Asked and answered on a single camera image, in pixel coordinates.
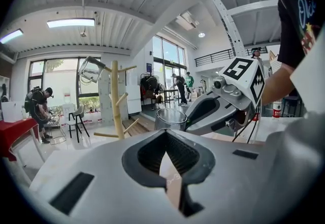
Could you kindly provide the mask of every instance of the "perforated metal post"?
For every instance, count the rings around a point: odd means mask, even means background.
[[[225,23],[225,29],[227,34],[230,37],[230,42],[232,45],[232,49],[234,50],[234,56],[245,57],[245,49],[242,42],[242,39],[239,35],[238,29],[235,25],[235,22],[230,14],[228,14],[227,8],[224,6],[221,0],[211,0],[217,10],[219,11],[222,19]]]

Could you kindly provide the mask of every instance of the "fluorescent light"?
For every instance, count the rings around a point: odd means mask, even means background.
[[[68,18],[60,20],[51,20],[47,22],[50,28],[61,26],[95,26],[95,19],[90,18]]]
[[[23,32],[22,32],[21,29],[18,29],[16,31],[13,31],[11,34],[8,34],[5,37],[3,37],[0,40],[0,42],[3,43],[3,44],[5,44],[6,42],[8,42],[8,41],[10,41],[10,40],[12,40],[12,39],[14,39],[14,38],[16,38],[18,36],[21,36],[21,35],[23,35]]]

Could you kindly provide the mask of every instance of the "shoe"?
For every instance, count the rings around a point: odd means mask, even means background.
[[[50,141],[49,140],[46,140],[45,138],[42,138],[42,144],[49,144]]]
[[[53,138],[52,136],[49,136],[48,134],[45,134],[44,137],[45,137],[45,139],[52,139]]]

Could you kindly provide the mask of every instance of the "window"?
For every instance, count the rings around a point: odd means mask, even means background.
[[[83,104],[85,111],[100,107],[98,84],[84,85],[78,72],[85,58],[64,58],[34,61],[29,67],[28,91],[36,86],[51,87],[53,99],[48,99],[48,107],[59,112],[66,103],[78,107]]]
[[[185,78],[184,49],[161,37],[155,36],[152,40],[153,73],[159,78],[160,84],[164,85],[166,89],[170,89],[174,84],[173,73]]]
[[[161,38],[152,38],[153,43],[153,56],[157,58],[163,58],[163,51],[161,49]]]

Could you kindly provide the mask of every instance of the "black railing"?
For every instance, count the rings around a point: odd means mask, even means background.
[[[260,50],[261,53],[268,53],[266,47],[262,47]],[[245,51],[246,56],[252,56],[252,49],[248,49]],[[234,53],[232,49],[224,50],[224,51],[218,51],[206,56],[202,56],[195,59],[196,66],[202,66],[210,63],[214,63],[217,61],[222,61],[226,59],[232,59],[234,58]]]

